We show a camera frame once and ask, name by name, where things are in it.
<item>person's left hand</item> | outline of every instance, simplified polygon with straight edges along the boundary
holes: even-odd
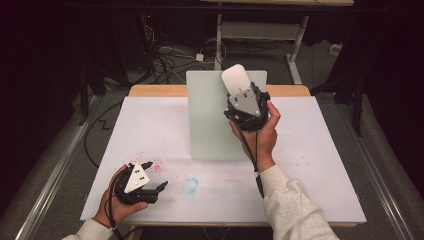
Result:
[[[113,175],[112,180],[116,177],[118,173],[120,173],[121,171],[124,171],[126,168],[127,166],[123,165],[115,173],[115,175]],[[108,189],[106,189],[106,191],[103,193],[102,200],[100,201],[100,206],[99,206],[99,210],[97,211],[97,214],[93,217],[93,220],[104,225],[107,228],[111,228],[110,221],[106,213],[109,215],[109,207],[108,207],[109,203],[107,203],[107,200],[109,198],[109,191],[111,191],[110,188],[111,188],[112,180],[109,183]],[[121,201],[119,201],[119,199],[115,196],[112,197],[111,201],[112,201],[113,219],[115,219],[116,224],[121,223],[129,215],[136,213],[138,211],[141,211],[147,208],[148,206],[146,202],[138,202],[134,205],[126,205],[126,204],[123,204]]]

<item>hand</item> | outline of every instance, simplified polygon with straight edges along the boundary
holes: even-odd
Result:
[[[280,117],[281,117],[280,112],[278,112],[278,109],[275,108],[275,106],[272,104],[270,100],[267,101],[267,107],[269,109],[269,113],[271,116],[266,122],[265,126],[257,132],[243,132],[246,138],[246,141],[249,145],[249,148],[252,151],[253,156],[257,158],[256,161],[257,161],[259,172],[263,172],[266,169],[275,165],[275,162],[272,158],[272,150],[274,149],[274,146],[277,142],[277,136],[278,136],[277,131],[275,130],[275,127],[277,126],[278,121],[280,120]],[[237,130],[237,127],[233,121],[230,121],[230,126],[233,130],[233,134],[240,141],[242,141],[240,133]],[[256,134],[258,134],[257,147],[256,147]],[[247,148],[243,144],[243,142],[242,142],[242,145],[243,145],[244,152],[250,158]]]
[[[121,171],[125,170],[127,168],[126,165],[123,165],[116,173],[113,175],[112,180],[120,173]],[[104,225],[107,228],[110,228],[110,221],[107,218],[106,212],[109,215],[109,192],[113,191],[111,190],[112,180],[109,183],[108,189],[103,193],[102,200],[100,201],[99,210],[97,211],[97,214],[93,217],[93,220],[96,222]],[[115,196],[112,197],[112,213],[113,213],[113,219],[115,219],[116,224],[120,224],[126,217],[129,215],[136,213],[138,211],[141,211],[145,208],[147,208],[148,204],[146,202],[138,202],[134,205],[126,205],[123,204],[119,199]]]

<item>blue mark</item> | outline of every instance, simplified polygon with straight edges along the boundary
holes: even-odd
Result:
[[[183,184],[184,191],[188,194],[194,194],[199,186],[199,181],[195,178],[185,180]]]

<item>wooden table edge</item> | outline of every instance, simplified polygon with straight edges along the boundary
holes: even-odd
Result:
[[[266,85],[266,91],[272,97],[311,96],[304,85]],[[187,97],[187,85],[134,85],[129,97]]]

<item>white sleeve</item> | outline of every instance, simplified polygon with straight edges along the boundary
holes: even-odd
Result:
[[[338,239],[302,182],[288,178],[277,166],[260,173],[265,215],[280,239]]]
[[[88,219],[82,225],[76,235],[69,235],[63,240],[107,240],[112,236],[112,230],[106,228],[100,223]]]

